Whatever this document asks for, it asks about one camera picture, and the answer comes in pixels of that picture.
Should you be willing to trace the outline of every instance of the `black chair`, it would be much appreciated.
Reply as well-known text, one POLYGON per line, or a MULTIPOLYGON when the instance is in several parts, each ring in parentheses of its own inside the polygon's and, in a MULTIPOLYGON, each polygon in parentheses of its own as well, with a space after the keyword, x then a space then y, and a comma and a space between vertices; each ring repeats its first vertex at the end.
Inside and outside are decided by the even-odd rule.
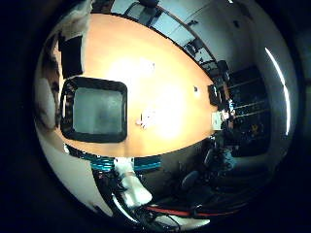
POLYGON ((158 0, 140 0, 139 2, 134 2, 125 11, 124 15, 136 19, 140 24, 151 27, 161 15, 161 11, 156 7, 157 3, 158 0))
POLYGON ((189 54, 193 57, 204 47, 202 41, 198 38, 186 43, 184 48, 189 52, 189 54))
POLYGON ((214 157, 214 150, 213 149, 209 149, 207 151, 205 159, 204 159, 204 166, 205 167, 208 168, 212 164, 213 157, 214 157))
POLYGON ((228 73, 229 68, 226 64, 226 61, 220 60, 217 62, 217 64, 218 64, 220 71, 222 72, 222 76, 223 76, 224 81, 227 83, 230 80, 230 77, 229 77, 229 73, 228 73))

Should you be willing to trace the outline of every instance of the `desk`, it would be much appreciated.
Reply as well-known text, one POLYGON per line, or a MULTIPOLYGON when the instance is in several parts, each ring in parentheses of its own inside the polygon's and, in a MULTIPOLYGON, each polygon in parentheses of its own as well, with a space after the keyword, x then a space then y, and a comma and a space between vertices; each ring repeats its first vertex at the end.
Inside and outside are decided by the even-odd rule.
POLYGON ((212 81, 170 40, 134 21, 91 16, 82 76, 126 84, 127 138, 118 144, 84 143, 68 140, 55 129, 78 150, 143 157, 182 149, 214 132, 212 113, 217 108, 210 105, 207 91, 212 81), (146 108, 155 110, 156 123, 143 129, 136 120, 146 108))

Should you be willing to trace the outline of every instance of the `orange tabletop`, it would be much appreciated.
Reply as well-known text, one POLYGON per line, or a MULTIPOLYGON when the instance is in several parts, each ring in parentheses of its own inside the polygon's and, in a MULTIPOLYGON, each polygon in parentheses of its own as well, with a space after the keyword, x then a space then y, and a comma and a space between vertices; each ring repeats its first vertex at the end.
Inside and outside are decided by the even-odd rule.
POLYGON ((213 133, 217 108, 207 91, 212 81, 152 29, 122 17, 91 15, 84 63, 82 76, 126 84, 127 137, 115 144, 85 143, 64 138, 57 128, 66 144, 98 155, 143 157, 193 145, 213 133), (147 108, 155 111, 155 121, 143 129, 136 120, 147 108))

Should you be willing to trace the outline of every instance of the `fluorescent light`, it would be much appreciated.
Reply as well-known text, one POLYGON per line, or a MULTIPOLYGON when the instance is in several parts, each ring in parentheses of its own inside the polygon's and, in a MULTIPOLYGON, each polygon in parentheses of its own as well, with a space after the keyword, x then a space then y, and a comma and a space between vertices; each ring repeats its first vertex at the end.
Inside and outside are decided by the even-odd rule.
POLYGON ((281 71, 281 68, 280 68, 278 62, 276 61, 276 59, 274 58, 274 56, 272 55, 272 53, 271 53, 271 51, 269 49, 265 48, 265 51, 268 54, 268 56, 270 57, 273 65, 274 65, 274 68, 276 69, 276 71, 277 71, 277 73, 279 75, 281 84, 283 86, 285 103, 286 103, 286 115, 287 115, 287 118, 286 118, 286 133, 285 134, 288 135, 289 132, 290 132, 290 126, 291 126, 291 102, 290 102, 289 90, 288 90, 288 88, 285 85, 285 78, 284 78, 284 75, 283 75, 283 73, 281 71))
POLYGON ((286 121, 286 135, 289 134, 290 131, 290 124, 291 124, 291 103, 290 103, 290 94, 288 88, 284 85, 284 95, 285 95, 285 102, 286 102, 286 114, 287 114, 287 121, 286 121))
POLYGON ((268 55, 269 55, 273 65, 274 65, 276 71, 278 72, 278 75, 280 77, 282 85, 285 85, 284 75, 283 75, 283 73, 281 71, 281 68, 280 68, 279 64, 277 63, 277 61, 275 60, 274 56, 272 55, 272 53, 271 53, 271 51, 269 49, 265 48, 265 51, 266 51, 266 53, 268 53, 268 55))

